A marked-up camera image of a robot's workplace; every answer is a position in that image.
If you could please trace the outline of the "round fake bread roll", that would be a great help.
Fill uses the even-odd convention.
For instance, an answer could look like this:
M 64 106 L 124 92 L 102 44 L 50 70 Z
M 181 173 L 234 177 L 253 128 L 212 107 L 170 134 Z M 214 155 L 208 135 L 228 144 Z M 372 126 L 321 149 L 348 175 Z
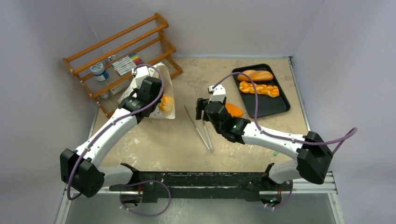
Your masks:
M 230 115 L 232 117 L 240 118 L 243 116 L 243 111 L 239 107 L 237 107 L 231 103 L 226 103 L 226 110 L 228 113 L 230 113 Z

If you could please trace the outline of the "patterned white paper bag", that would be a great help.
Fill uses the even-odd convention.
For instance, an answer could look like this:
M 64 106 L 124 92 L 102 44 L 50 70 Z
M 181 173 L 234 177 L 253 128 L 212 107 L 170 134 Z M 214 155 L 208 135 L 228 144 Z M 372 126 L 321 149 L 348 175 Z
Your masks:
M 168 94 L 168 95 L 172 96 L 173 99 L 174 99 L 173 85 L 172 85 L 170 74 L 169 74 L 169 71 L 168 71 L 168 68 L 166 67 L 166 65 L 163 64 L 163 63 L 157 63 L 157 64 L 155 64 L 153 66 L 153 68 L 151 68 L 151 70 L 153 72 L 151 77 L 155 77 L 155 78 L 164 80 L 163 94 Z M 126 88 L 126 90 L 119 97 L 118 103 L 121 103 L 121 101 L 123 99 L 128 97 L 135 88 L 140 88 L 140 87 L 134 87 L 133 84 L 132 84 L 132 81 L 131 81 L 129 86 Z M 176 115 L 175 115 L 175 104 L 173 106 L 173 110 L 171 112 L 169 112 L 169 113 L 162 113 L 159 110 L 158 104 L 157 104 L 157 106 L 155 107 L 154 111 L 151 112 L 149 117 L 150 118 L 154 118 L 154 119 L 174 119 L 176 117 Z

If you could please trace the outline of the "black plastic tray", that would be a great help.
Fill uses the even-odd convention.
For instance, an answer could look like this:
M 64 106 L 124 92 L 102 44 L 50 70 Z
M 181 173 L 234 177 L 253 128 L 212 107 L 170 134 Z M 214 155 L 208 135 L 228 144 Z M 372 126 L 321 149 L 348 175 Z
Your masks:
M 233 78 L 250 117 L 256 114 L 257 118 L 261 118 L 290 110 L 290 104 L 269 65 L 240 67 L 232 72 L 246 74 L 234 75 Z

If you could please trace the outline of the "braided fake bread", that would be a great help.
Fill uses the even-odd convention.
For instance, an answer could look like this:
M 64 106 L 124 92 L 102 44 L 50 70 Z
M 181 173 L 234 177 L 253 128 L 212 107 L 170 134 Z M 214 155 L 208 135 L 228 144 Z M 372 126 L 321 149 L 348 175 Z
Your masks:
M 256 84 L 242 81 L 239 84 L 239 90 L 242 93 L 246 94 L 259 94 L 259 95 L 267 95 L 269 97 L 275 98 L 280 96 L 279 88 L 276 85 L 265 85 L 265 84 Z

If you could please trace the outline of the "long fake bread loaf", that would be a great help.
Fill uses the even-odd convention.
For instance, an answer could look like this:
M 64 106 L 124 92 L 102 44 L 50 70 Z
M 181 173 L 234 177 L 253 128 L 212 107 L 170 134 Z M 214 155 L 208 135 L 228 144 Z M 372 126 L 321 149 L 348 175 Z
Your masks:
M 274 78 L 273 74 L 266 70 L 246 70 L 243 73 L 249 76 L 253 82 L 270 81 Z

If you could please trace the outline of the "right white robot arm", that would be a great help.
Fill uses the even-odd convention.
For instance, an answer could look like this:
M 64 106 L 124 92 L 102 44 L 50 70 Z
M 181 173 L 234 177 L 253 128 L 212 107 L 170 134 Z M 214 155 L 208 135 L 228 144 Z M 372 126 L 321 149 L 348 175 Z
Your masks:
M 299 178 L 314 184 L 325 181 L 333 153 L 316 132 L 289 134 L 257 126 L 248 119 L 232 117 L 224 102 L 203 98 L 197 99 L 196 119 L 211 122 L 216 133 L 229 142 L 260 146 L 290 157 L 290 161 L 268 165 L 262 177 L 266 189 Z

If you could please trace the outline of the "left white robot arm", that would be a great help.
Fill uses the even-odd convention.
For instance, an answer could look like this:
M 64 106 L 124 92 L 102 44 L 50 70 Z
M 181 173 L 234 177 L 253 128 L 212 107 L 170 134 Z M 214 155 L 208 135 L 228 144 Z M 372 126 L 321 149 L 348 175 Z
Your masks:
M 118 165 L 105 170 L 100 170 L 100 166 L 115 144 L 155 110 L 163 90 L 163 80 L 144 78 L 140 87 L 122 99 L 113 116 L 88 141 L 75 150 L 65 149 L 60 154 L 61 179 L 67 184 L 69 200 L 76 199 L 71 195 L 71 189 L 92 197 L 102 187 L 117 184 L 128 191 L 138 188 L 139 178 L 130 166 Z

